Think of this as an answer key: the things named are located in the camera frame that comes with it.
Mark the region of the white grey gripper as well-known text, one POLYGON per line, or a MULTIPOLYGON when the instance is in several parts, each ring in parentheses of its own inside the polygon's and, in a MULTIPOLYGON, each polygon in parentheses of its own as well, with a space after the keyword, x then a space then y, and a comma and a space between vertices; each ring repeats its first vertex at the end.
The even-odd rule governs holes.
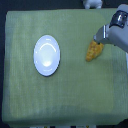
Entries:
POLYGON ((128 53, 128 13, 118 10, 111 22, 103 25, 93 39, 97 43, 115 45, 128 53))

